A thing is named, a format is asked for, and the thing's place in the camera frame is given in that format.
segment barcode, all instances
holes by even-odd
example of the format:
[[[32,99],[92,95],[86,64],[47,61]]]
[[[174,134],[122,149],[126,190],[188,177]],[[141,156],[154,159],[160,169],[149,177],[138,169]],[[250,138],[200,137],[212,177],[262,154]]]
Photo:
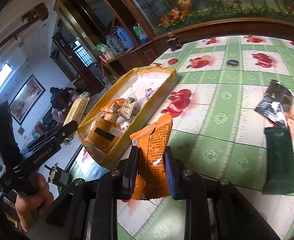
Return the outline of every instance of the barcode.
[[[116,128],[111,127],[110,133],[112,133],[114,135],[117,135],[117,136],[120,136],[122,134],[122,131],[121,130],[117,130]]]

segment picture frame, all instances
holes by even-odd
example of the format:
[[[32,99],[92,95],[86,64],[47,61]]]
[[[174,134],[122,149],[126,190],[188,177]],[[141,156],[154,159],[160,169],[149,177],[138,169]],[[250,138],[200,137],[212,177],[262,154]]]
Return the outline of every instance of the picture frame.
[[[31,75],[20,88],[10,103],[10,112],[16,122],[21,125],[28,113],[45,92],[45,88]]]

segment blue gripper pad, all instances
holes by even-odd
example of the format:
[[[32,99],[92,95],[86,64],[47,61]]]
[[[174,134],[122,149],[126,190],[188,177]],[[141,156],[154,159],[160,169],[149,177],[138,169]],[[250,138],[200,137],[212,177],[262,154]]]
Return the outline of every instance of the blue gripper pad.
[[[166,177],[167,177],[169,193],[172,198],[175,198],[175,196],[176,196],[175,177],[174,177],[171,165],[170,165],[170,161],[169,161],[167,152],[165,153],[165,172],[166,172]]]

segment blue thermos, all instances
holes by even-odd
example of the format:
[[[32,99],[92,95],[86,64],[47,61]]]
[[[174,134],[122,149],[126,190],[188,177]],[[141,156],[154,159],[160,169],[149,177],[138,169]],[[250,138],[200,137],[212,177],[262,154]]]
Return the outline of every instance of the blue thermos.
[[[135,46],[132,38],[129,36],[125,28],[118,27],[117,28],[117,35],[119,39],[126,45],[127,49],[131,49]]]

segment yellow tray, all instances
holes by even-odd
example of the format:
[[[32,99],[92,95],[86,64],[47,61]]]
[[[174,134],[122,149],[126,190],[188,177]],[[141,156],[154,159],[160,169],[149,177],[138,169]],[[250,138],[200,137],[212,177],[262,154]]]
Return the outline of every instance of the yellow tray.
[[[119,140],[116,142],[114,147],[108,153],[91,153],[88,151],[90,156],[101,166],[112,169],[117,164],[118,159],[121,157],[123,152],[130,145],[130,135],[136,131],[141,130],[146,123],[153,116],[155,111],[163,103],[169,93],[173,90],[175,85],[178,83],[178,76],[174,68],[159,68],[159,67],[140,67],[134,68],[125,75],[123,75],[112,87],[109,89],[105,95],[97,102],[97,104],[91,109],[89,114],[82,121],[77,130],[77,135],[82,144],[90,131],[92,122],[96,119],[97,115],[100,114],[100,109],[109,101],[119,98],[124,91],[127,90],[126,86],[128,81],[134,75],[143,74],[148,75],[149,73],[165,73],[169,76],[165,79],[162,85],[157,89],[157,91],[152,95],[152,97],[146,102],[146,104],[141,108],[139,113],[136,115],[135,119],[132,121],[127,130],[122,134]]]

